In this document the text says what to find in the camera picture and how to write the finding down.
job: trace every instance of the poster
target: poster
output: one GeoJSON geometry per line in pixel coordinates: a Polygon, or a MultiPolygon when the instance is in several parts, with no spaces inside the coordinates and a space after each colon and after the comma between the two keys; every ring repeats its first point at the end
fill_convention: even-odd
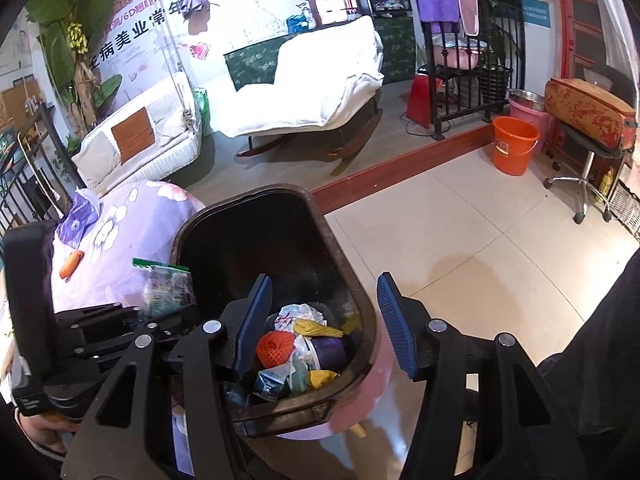
{"type": "Polygon", "coordinates": [[[0,45],[0,75],[30,67],[31,50],[27,35],[27,15],[23,10],[0,45]]]}
{"type": "Polygon", "coordinates": [[[230,77],[223,54],[287,34],[286,19],[308,11],[307,0],[209,0],[187,22],[177,0],[116,0],[91,66],[102,80],[120,74],[120,107],[175,72],[181,63],[197,86],[230,77]]]}

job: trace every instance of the green bag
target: green bag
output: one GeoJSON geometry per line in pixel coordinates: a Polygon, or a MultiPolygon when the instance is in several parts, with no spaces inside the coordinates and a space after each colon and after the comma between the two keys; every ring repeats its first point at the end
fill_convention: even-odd
{"type": "Polygon", "coordinates": [[[209,109],[209,96],[205,88],[194,88],[193,99],[196,106],[200,110],[200,120],[202,121],[202,134],[209,135],[211,133],[209,122],[211,120],[211,111],[209,109]]]}

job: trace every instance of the brown cushion patch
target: brown cushion patch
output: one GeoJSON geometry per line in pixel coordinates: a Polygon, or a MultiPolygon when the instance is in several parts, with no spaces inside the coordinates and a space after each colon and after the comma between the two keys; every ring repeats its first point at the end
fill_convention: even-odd
{"type": "Polygon", "coordinates": [[[155,141],[154,131],[149,123],[146,108],[141,108],[132,116],[116,124],[111,129],[111,132],[120,149],[121,164],[133,158],[142,150],[146,150],[155,141]]]}

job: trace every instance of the carrot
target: carrot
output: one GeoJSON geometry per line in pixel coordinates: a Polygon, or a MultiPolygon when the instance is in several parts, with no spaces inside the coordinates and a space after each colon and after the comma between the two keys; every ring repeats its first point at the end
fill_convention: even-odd
{"type": "Polygon", "coordinates": [[[80,260],[82,260],[83,256],[84,256],[84,251],[73,251],[69,255],[64,265],[60,267],[60,278],[62,280],[66,280],[69,276],[71,276],[74,273],[74,271],[78,267],[78,264],[80,263],[80,260]]]}

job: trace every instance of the yellow bottle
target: yellow bottle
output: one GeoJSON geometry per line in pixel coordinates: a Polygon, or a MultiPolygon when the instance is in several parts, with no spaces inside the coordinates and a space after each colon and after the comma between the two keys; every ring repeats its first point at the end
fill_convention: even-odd
{"type": "MultiPolygon", "coordinates": [[[[600,181],[600,187],[598,189],[604,196],[607,196],[609,194],[609,190],[611,189],[611,184],[613,184],[613,168],[610,166],[609,171],[607,171],[607,173],[605,173],[602,177],[602,180],[600,181]]],[[[603,200],[598,195],[596,195],[596,202],[601,204],[603,200]]]]}

